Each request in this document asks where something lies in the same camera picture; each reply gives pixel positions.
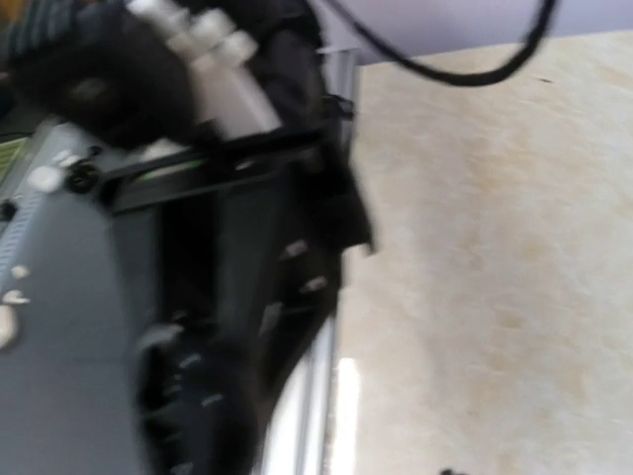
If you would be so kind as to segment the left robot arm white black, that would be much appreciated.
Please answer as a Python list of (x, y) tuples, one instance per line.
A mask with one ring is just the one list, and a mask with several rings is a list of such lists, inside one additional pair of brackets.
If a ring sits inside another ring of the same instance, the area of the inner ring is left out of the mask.
[(309, 3), (129, 10), (190, 68), (216, 131), (106, 175), (135, 320), (146, 474), (252, 474), (295, 370), (332, 341), (343, 254), (374, 244), (350, 164), (356, 62)]

